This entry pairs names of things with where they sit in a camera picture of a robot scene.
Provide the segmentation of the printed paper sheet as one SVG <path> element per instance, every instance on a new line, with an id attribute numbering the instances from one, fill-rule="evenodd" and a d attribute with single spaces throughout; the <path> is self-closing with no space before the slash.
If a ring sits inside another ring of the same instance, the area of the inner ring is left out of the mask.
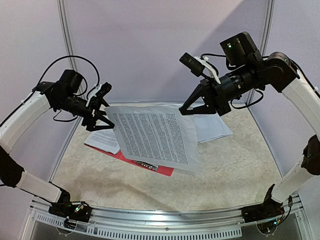
<path id="1" fill-rule="evenodd" d="M 195 119 L 170 106 L 109 106 L 123 156 L 189 172 L 200 171 Z"/>
<path id="2" fill-rule="evenodd" d="M 84 144 L 97 148 L 104 152 L 116 155 L 120 151 L 119 143 L 112 129 L 104 129 L 92 132 L 84 141 Z"/>

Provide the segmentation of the stack of printed papers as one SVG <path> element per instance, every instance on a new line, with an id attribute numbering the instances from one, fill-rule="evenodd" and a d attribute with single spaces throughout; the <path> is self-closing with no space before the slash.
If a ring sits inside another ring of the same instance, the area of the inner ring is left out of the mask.
<path id="1" fill-rule="evenodd" d="M 217 113 L 195 115 L 194 122 L 199 143 L 213 141 L 233 134 Z"/>

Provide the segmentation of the red file folder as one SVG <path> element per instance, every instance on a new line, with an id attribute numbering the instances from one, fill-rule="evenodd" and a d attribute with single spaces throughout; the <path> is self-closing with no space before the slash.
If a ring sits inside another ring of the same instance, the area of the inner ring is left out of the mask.
<path id="1" fill-rule="evenodd" d="M 126 162 L 128 164 L 131 164 L 131 165 L 134 165 L 134 166 L 137 166 L 137 167 L 140 167 L 140 168 L 143 168 L 143 169 L 146 169 L 146 170 L 149 170 L 149 171 L 152 171 L 152 172 L 155 172 L 155 173 L 167 176 L 167 177 L 171 177 L 173 172 L 174 172 L 174 168 L 172 168 L 172 167 L 167 167 L 167 166 L 156 165 L 156 164 L 151 164 L 151 163 L 145 163 L 145 162 L 142 162 L 142 161 L 136 161 L 136 160 L 127 159 L 127 158 L 124 157 L 124 155 L 122 154 L 121 151 L 119 151 L 116 154 L 113 154 L 111 152 L 104 151 L 104 150 L 99 149 L 97 147 L 90 146 L 90 145 L 88 145 L 86 143 L 85 143 L 85 145 L 90 147 L 90 148 L 92 148 L 92 149 L 94 149 L 94 150 L 97 150 L 97 151 L 99 151 L 101 153 L 104 153 L 104 154 L 106 154 L 106 155 L 108 155 L 110 157 L 113 157 L 115 159 L 121 160 L 121 161 Z"/>

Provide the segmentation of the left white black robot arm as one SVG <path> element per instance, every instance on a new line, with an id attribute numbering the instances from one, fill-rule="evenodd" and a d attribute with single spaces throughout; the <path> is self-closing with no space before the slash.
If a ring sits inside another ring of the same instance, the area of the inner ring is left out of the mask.
<path id="1" fill-rule="evenodd" d="M 111 84 L 98 84 L 88 99 L 77 95 L 84 77 L 66 69 L 56 82 L 39 83 L 20 106 L 0 125 L 0 180 L 7 187 L 18 188 L 50 203 L 63 216 L 74 213 L 74 205 L 63 198 L 63 189 L 26 171 L 10 155 L 21 136 L 48 110 L 61 110 L 82 118 L 82 126 L 89 132 L 113 129 L 101 106 L 108 107 L 104 96 Z"/>

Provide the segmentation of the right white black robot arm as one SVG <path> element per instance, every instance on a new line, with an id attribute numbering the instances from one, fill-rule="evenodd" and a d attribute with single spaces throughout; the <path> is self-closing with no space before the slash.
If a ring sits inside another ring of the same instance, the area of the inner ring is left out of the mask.
<path id="1" fill-rule="evenodd" d="M 238 33 L 220 43 L 228 73 L 218 76 L 203 56 L 184 53 L 180 62 L 202 80 L 179 111 L 183 115 L 218 114 L 233 108 L 232 102 L 250 90 L 262 93 L 272 86 L 302 114 L 314 131 L 302 159 L 269 188 L 258 213 L 269 218 L 293 192 L 320 173 L 320 95 L 300 67 L 282 52 L 262 56 L 250 34 Z"/>

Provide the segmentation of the metal clip top of folder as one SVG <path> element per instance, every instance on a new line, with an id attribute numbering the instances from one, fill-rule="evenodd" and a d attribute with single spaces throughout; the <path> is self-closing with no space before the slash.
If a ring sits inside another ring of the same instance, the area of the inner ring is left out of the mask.
<path id="1" fill-rule="evenodd" d="M 158 171 L 158 167 L 159 167 L 158 165 L 153 165 L 150 163 L 146 163 L 143 161 L 136 161 L 136 160 L 134 160 L 133 162 L 140 167 L 143 167 L 152 171 L 156 171 L 156 172 Z"/>

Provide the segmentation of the right aluminium frame post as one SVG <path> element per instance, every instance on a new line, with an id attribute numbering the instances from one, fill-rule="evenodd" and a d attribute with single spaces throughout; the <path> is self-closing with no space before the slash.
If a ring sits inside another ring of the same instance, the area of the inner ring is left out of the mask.
<path id="1" fill-rule="evenodd" d="M 260 50 L 262 56 L 266 54 L 268 41 L 270 38 L 271 26 L 273 21 L 275 9 L 275 0 L 267 0 L 266 1 L 266 10 L 263 19 L 262 29 L 260 30 L 259 38 L 254 37 L 254 41 Z"/>

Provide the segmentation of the aluminium frame post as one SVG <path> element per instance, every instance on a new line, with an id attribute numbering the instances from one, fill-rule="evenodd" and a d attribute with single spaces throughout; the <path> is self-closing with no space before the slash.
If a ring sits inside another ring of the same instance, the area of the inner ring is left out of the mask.
<path id="1" fill-rule="evenodd" d="M 68 17 L 67 17 L 67 5 L 65 0 L 57 0 L 57 10 L 59 15 L 60 27 L 62 31 L 63 42 L 66 50 L 66 55 L 75 56 L 74 48 L 71 40 L 71 31 L 69 28 Z M 81 60 L 79 58 L 68 58 L 68 64 L 72 70 L 78 71 L 76 60 Z M 86 90 L 85 82 L 80 84 L 79 90 L 77 94 L 80 95 L 81 98 L 85 99 L 84 92 Z"/>
<path id="2" fill-rule="evenodd" d="M 266 54 L 268 41 L 270 38 L 271 26 L 273 21 L 275 9 L 275 0 L 267 0 L 266 1 L 266 10 L 263 19 L 262 29 L 260 30 L 259 38 L 254 37 L 254 41 L 260 50 L 262 56 Z"/>

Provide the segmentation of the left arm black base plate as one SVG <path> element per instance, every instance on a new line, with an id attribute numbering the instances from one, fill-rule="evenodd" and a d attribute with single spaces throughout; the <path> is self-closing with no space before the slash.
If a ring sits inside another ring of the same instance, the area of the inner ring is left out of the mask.
<path id="1" fill-rule="evenodd" d="M 48 212 L 58 217 L 88 223 L 92 210 L 93 208 L 85 201 L 71 202 L 68 198 L 62 198 L 52 203 Z"/>

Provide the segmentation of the aluminium front rail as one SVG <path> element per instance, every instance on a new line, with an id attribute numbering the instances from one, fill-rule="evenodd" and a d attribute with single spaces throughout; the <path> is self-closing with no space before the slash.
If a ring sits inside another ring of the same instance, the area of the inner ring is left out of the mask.
<path id="1" fill-rule="evenodd" d="M 42 200 L 31 202 L 23 240 L 311 240 L 298 195 L 290 213 L 275 228 L 275 218 L 246 222 L 241 207 L 197 211 L 129 210 L 94 206 L 88 223 L 64 227 Z"/>

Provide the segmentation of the left aluminium frame post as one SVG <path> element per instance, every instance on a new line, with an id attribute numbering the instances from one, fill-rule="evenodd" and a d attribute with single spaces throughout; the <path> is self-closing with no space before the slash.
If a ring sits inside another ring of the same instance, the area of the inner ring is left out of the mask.
<path id="1" fill-rule="evenodd" d="M 69 28 L 68 17 L 67 17 L 67 5 L 65 0 L 57 0 L 57 10 L 59 15 L 60 27 L 62 31 L 63 42 L 66 50 L 66 55 L 75 56 L 74 48 L 71 40 L 71 31 Z M 79 58 L 68 58 L 68 64 L 72 70 L 78 71 L 76 60 L 81 60 Z M 81 98 L 85 99 L 84 92 L 86 90 L 85 82 L 80 84 L 79 90 L 77 94 L 80 95 Z"/>

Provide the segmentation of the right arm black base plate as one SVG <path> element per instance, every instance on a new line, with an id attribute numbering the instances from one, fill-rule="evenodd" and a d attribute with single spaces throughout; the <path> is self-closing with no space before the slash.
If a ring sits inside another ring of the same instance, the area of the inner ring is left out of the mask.
<path id="1" fill-rule="evenodd" d="M 285 212 L 282 205 L 264 205 L 263 203 L 245 206 L 240 210 L 245 223 L 271 219 Z"/>

